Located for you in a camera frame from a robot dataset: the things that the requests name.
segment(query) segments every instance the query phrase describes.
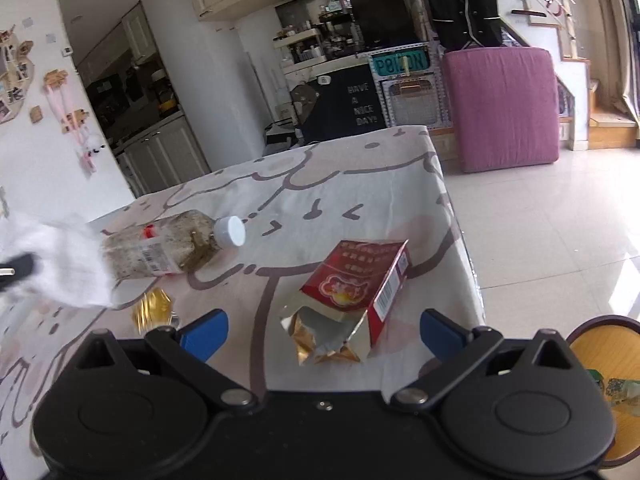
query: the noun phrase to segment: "teal license plate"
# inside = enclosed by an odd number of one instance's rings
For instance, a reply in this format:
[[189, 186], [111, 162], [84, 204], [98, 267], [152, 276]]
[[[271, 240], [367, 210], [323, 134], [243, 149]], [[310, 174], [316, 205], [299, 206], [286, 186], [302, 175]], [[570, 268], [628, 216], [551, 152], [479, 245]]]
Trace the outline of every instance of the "teal license plate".
[[405, 50], [391, 54], [381, 54], [373, 58], [373, 64], [380, 77], [398, 75], [406, 72], [418, 72], [427, 70], [430, 66], [429, 58], [424, 50]]

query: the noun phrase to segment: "photo on wall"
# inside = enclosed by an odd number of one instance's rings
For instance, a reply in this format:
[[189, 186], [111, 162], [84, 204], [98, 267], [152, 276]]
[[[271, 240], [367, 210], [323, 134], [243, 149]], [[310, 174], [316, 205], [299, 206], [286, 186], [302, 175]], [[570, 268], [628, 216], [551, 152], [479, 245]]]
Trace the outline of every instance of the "photo on wall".
[[21, 79], [29, 78], [29, 67], [26, 63], [18, 63], [18, 72], [21, 75]]
[[5, 62], [15, 61], [15, 45], [8, 44], [2, 48], [2, 56]]
[[22, 101], [24, 99], [24, 92], [22, 88], [18, 88], [14, 86], [11, 90], [9, 90], [9, 104], [14, 104], [15, 102]]
[[4, 101], [0, 99], [0, 121], [3, 121], [9, 114], [11, 110], [4, 104]]

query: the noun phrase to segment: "printed tablecloth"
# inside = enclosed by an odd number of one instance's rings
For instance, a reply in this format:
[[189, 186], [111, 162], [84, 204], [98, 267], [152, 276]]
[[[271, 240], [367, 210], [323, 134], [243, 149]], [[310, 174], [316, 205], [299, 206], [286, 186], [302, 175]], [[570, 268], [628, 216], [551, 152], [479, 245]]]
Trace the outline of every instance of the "printed tablecloth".
[[[46, 466], [31, 433], [38, 402], [91, 330], [139, 337], [130, 306], [160, 286], [182, 324], [214, 308], [229, 316], [225, 345], [209, 364], [254, 392], [381, 390], [417, 378], [432, 354], [418, 320], [436, 308], [473, 327], [482, 301], [442, 170], [424, 126], [332, 140], [225, 168], [151, 195], [92, 222], [105, 234], [190, 209], [238, 215], [247, 242], [195, 273], [118, 284], [116, 310], [42, 303], [0, 351], [0, 460], [10, 480]], [[372, 354], [362, 364], [298, 366], [278, 313], [341, 239], [408, 239], [413, 267]]]

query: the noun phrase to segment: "red cardboard box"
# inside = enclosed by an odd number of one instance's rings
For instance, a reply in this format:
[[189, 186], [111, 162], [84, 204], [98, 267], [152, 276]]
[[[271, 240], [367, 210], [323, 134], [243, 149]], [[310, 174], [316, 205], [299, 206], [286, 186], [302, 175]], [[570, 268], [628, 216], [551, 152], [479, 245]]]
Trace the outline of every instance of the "red cardboard box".
[[366, 358], [406, 279], [406, 244], [343, 240], [331, 251], [280, 314], [300, 364]]

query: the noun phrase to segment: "plastic bottle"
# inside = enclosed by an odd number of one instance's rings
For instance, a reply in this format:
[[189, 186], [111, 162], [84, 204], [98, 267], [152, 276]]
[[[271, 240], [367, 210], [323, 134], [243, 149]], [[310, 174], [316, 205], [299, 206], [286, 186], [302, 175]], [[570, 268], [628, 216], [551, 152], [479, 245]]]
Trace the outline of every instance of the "plastic bottle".
[[121, 280], [197, 270], [218, 251], [244, 245], [241, 219], [213, 220], [197, 210], [128, 227], [102, 244], [104, 256]]

